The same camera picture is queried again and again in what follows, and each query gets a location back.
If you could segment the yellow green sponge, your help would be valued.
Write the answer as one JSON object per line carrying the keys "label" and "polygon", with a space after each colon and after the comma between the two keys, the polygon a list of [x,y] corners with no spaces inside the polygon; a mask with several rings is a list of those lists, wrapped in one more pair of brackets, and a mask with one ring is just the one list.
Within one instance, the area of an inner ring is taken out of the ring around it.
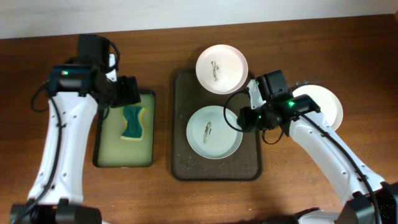
{"label": "yellow green sponge", "polygon": [[140,141],[144,137],[144,113],[146,109],[141,106],[125,106],[123,118],[126,128],[121,135],[121,139]]}

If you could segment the cream white plate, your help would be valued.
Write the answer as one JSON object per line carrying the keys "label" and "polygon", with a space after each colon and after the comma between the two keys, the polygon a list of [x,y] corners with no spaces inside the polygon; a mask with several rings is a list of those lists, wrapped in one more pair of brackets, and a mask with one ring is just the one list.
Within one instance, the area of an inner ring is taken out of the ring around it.
{"label": "cream white plate", "polygon": [[294,96],[308,95],[320,107],[328,124],[336,131],[343,121],[343,107],[337,96],[325,87],[305,85],[293,91]]}

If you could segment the pale green plate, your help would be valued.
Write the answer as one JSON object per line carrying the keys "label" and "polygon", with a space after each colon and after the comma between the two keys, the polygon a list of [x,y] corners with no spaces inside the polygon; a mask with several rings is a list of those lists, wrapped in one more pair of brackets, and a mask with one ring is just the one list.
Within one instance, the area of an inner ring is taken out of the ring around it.
{"label": "pale green plate", "polygon": [[223,159],[232,155],[243,140],[237,116],[222,106],[206,106],[188,120],[186,135],[191,148],[207,159]]}

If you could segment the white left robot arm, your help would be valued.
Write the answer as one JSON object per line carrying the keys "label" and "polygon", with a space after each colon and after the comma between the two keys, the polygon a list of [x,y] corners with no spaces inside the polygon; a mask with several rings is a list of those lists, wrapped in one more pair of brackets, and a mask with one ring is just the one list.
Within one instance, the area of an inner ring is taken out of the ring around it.
{"label": "white left robot arm", "polygon": [[97,65],[57,65],[44,90],[49,126],[39,173],[25,204],[14,204],[11,223],[102,223],[97,208],[83,205],[82,174],[88,135],[99,105],[140,101],[135,77],[110,80]]}

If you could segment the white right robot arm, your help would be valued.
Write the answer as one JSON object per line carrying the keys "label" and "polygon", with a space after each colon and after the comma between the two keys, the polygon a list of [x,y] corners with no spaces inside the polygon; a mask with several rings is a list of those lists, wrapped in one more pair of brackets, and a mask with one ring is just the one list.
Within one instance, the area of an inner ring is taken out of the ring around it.
{"label": "white right robot arm", "polygon": [[341,212],[311,208],[295,214],[294,223],[397,224],[397,184],[388,184],[363,163],[308,95],[241,108],[237,122],[247,132],[280,127],[310,155],[338,194]]}

